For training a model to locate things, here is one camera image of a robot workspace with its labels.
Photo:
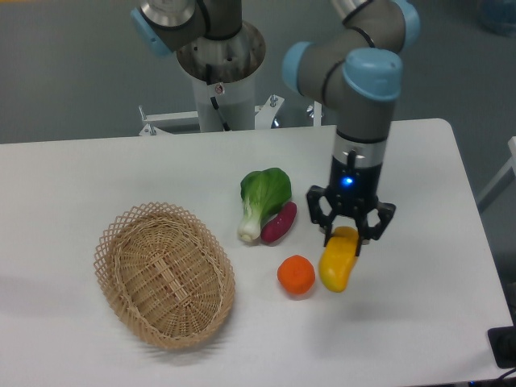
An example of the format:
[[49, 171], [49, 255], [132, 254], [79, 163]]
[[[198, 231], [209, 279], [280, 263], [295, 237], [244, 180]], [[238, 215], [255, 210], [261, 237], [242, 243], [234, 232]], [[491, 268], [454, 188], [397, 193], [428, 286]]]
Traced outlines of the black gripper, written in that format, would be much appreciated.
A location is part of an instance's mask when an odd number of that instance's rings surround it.
[[[310, 221], [322, 229], [324, 247], [332, 236], [334, 198], [342, 205], [343, 215], [354, 218], [358, 231], [356, 256], [360, 255], [365, 241], [378, 240], [383, 235], [396, 212], [393, 203], [380, 202], [377, 199], [382, 164], [364, 167], [361, 165], [362, 161], [364, 157], [357, 151], [345, 152], [343, 161], [334, 156], [328, 187], [312, 185], [306, 193]], [[330, 205], [329, 214], [325, 214], [321, 207], [323, 198]], [[373, 211], [377, 214], [378, 222], [371, 226], [368, 215]]]

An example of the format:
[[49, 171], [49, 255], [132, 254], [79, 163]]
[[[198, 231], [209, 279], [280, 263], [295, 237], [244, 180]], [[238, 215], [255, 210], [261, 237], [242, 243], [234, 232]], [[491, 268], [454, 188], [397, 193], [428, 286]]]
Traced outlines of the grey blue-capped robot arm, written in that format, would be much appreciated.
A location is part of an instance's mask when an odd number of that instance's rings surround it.
[[[284, 83], [338, 116], [330, 179], [306, 198], [310, 219], [326, 237], [338, 216], [355, 221], [360, 242], [377, 240], [395, 206], [377, 197], [395, 103], [400, 52], [418, 38], [420, 21], [405, 1], [336, 1], [343, 31], [324, 44], [299, 42], [285, 54]], [[158, 56], [175, 54], [195, 90], [204, 132], [256, 126], [254, 76], [264, 38], [243, 20], [239, 1], [142, 1], [135, 29]]]

